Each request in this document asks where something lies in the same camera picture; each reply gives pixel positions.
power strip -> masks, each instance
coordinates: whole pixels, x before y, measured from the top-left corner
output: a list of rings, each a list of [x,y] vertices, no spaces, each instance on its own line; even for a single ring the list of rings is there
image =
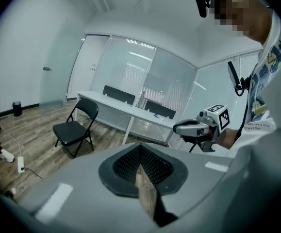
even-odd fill
[[[17,158],[17,171],[18,173],[23,173],[25,172],[25,169],[21,169],[21,168],[24,168],[24,157],[23,156],[20,156]]]

table leg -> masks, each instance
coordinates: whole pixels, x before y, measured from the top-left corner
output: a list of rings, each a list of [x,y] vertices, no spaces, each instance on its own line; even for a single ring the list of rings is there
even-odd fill
[[[77,103],[80,101],[80,95],[78,94],[78,96],[77,96]],[[74,115],[74,120],[75,121],[78,121],[78,109],[75,109],[74,110],[74,113],[75,113],[75,115]]]
[[[124,136],[122,145],[124,145],[124,144],[126,143],[127,137],[128,137],[128,135],[129,135],[130,130],[131,130],[131,127],[132,127],[132,122],[134,122],[134,117],[133,117],[133,116],[131,116],[130,122],[129,122],[129,124],[128,124],[128,126],[127,126],[127,129],[126,129],[126,131],[125,131],[125,136]]]
[[[167,146],[167,144],[168,144],[168,142],[169,142],[169,140],[170,140],[170,138],[172,137],[172,135],[173,135],[173,131],[172,130],[170,130],[170,132],[169,132],[169,134],[168,134],[168,137],[166,138],[166,140],[165,140],[165,142],[164,142],[164,146]]]

black camera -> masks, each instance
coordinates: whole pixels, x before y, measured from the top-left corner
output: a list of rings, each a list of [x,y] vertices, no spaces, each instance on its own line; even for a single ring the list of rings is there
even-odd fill
[[[203,18],[207,17],[207,10],[210,6],[210,0],[195,0],[198,5],[199,15]]]

black bin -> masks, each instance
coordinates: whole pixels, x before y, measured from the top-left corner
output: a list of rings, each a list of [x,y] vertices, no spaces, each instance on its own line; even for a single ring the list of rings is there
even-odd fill
[[[22,105],[20,102],[16,101],[13,104],[13,113],[15,117],[19,117],[22,114]]]

white desk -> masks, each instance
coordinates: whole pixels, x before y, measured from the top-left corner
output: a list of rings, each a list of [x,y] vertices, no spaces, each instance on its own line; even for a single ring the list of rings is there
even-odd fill
[[[166,140],[164,142],[165,146],[168,144],[171,136],[173,135],[173,126],[176,123],[176,121],[171,120],[169,118],[164,118],[164,121],[163,121],[161,119],[156,118],[152,112],[145,111],[145,110],[137,108],[135,106],[131,106],[129,104],[126,104],[119,100],[107,97],[103,94],[100,94],[100,93],[97,93],[94,91],[78,91],[77,102],[79,102],[80,98],[87,98],[87,99],[102,103],[109,107],[123,111],[126,114],[128,114],[129,116],[131,116],[130,122],[125,131],[125,136],[124,136],[122,145],[124,145],[126,142],[126,139],[130,133],[134,118],[138,118],[140,120],[143,120],[143,121],[146,121],[149,123],[153,123],[158,126],[162,126],[164,128],[169,129],[170,133],[168,134],[168,137],[166,138]],[[78,109],[75,110],[75,120],[77,120],[77,119],[78,119]]]

